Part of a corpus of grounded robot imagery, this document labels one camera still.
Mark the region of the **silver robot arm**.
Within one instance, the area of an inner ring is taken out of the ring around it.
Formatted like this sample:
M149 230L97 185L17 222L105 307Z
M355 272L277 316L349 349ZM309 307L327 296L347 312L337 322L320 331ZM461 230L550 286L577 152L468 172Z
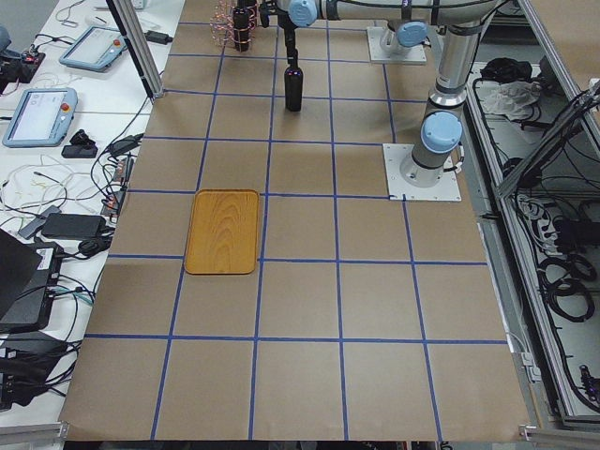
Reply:
M483 29L497 1L321 1L330 21L387 21L398 47L421 43L427 26L444 26L442 56L421 125L420 142L400 164L400 174L419 188L435 186L462 135L466 82Z
M428 19L414 1L276 1L275 12L296 28L318 20L381 21L367 28L371 62L413 66L427 62Z

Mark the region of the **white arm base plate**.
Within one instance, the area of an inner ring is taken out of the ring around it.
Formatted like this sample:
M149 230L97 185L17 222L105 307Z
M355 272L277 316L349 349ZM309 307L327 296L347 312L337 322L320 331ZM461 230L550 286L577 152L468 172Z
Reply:
M412 144L385 143L382 146L388 198L408 202L460 202L458 177L452 158L443 166L424 169L413 160Z
M370 61L379 64L424 65L424 41L428 33L422 22L407 22L397 31L389 27L367 28Z

